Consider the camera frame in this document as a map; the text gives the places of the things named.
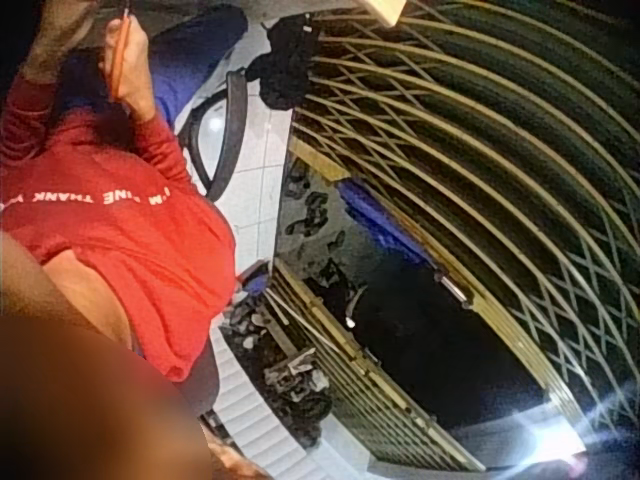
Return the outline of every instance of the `red long-sleeve shirt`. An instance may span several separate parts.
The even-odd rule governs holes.
[[[7,97],[2,229],[40,264],[72,249],[116,294],[145,358],[181,381],[233,293],[233,234],[162,118],[133,126],[129,153],[106,140],[123,126],[111,114],[74,110],[49,132],[54,93],[19,76]]]

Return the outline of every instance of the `hand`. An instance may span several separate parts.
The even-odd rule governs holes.
[[[121,27],[121,19],[112,20],[107,25],[104,60],[100,63],[100,69],[104,73],[107,83],[111,78],[113,55]],[[122,78],[115,97],[115,100],[119,100],[129,107],[137,122],[151,120],[156,113],[151,71],[149,70],[149,38],[140,26],[138,19],[133,15],[131,15],[131,27],[124,50]]]
[[[38,35],[23,66],[23,74],[36,83],[57,78],[62,62],[89,32],[100,0],[47,0]]]

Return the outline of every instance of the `sleeve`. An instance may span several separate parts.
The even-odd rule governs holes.
[[[151,120],[135,124],[134,134],[138,155],[144,161],[158,169],[167,180],[191,184],[178,139],[157,112]]]
[[[55,83],[32,83],[18,74],[0,115],[1,163],[17,164],[40,152],[55,92]]]

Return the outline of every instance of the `bright light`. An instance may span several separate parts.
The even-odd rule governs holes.
[[[220,117],[213,117],[211,120],[209,120],[209,130],[211,130],[214,133],[217,133],[220,130],[222,130],[223,126],[224,126],[224,122]]]
[[[536,425],[534,435],[536,449],[528,461],[530,463],[564,460],[573,463],[573,455],[584,452],[586,447],[578,433],[564,418],[562,421],[553,419],[548,425],[540,428]]]

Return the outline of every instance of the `blue object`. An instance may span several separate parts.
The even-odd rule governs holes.
[[[264,273],[247,281],[242,289],[252,297],[257,297],[269,286],[269,274]]]
[[[178,24],[150,40],[149,65],[156,107],[167,123],[176,117],[247,31],[241,9],[221,5]],[[62,70],[56,114],[78,107],[111,108],[98,68],[99,51],[73,52]]]
[[[389,215],[385,208],[353,180],[342,180],[338,191],[347,204],[347,213],[358,224],[367,229],[373,240],[383,248],[395,250],[414,264],[429,263],[433,259],[415,242]]]

